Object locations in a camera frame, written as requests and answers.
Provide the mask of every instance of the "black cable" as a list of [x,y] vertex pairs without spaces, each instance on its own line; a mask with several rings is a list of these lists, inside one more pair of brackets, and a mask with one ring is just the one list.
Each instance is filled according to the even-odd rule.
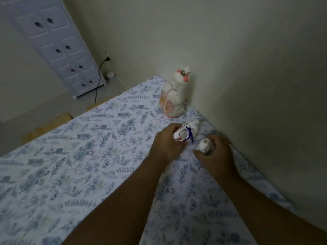
[[96,91],[98,90],[98,87],[99,87],[99,84],[100,84],[100,81],[101,81],[101,75],[100,75],[100,68],[101,68],[101,66],[103,65],[103,63],[105,62],[105,61],[110,61],[110,58],[109,57],[107,57],[101,64],[100,64],[100,66],[99,66],[99,69],[98,69],[98,73],[99,73],[99,82],[98,82],[98,85],[96,86]]

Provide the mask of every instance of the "bed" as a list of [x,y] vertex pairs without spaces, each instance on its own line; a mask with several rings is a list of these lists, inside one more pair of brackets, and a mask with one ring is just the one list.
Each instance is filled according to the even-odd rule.
[[[127,179],[170,122],[203,119],[187,107],[168,119],[157,107],[165,80],[141,83],[0,158],[0,244],[55,245]],[[161,176],[140,244],[256,244],[228,196],[192,150]],[[289,202],[232,147],[244,179],[281,206]]]

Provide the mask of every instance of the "white wall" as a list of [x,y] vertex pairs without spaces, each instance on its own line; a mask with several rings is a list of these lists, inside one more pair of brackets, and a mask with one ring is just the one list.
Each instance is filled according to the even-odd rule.
[[190,66],[191,104],[327,230],[327,0],[64,2],[126,88]]
[[1,16],[0,31],[0,122],[5,122],[66,89],[28,41]]

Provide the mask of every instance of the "white cabinet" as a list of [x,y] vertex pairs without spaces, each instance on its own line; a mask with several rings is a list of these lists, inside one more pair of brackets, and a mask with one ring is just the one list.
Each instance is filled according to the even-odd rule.
[[0,9],[74,96],[96,88],[97,66],[62,0],[0,0]]

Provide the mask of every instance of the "bedsheet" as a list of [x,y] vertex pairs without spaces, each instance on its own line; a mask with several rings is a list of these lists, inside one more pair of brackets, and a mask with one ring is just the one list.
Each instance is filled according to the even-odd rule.
[[[147,156],[155,134],[171,122],[202,116],[187,107],[168,119],[157,107],[165,80],[141,83],[0,158],[0,244],[60,244]],[[225,192],[192,150],[199,135],[161,176],[140,244],[256,244]],[[235,148],[235,164],[251,185],[292,210]]]

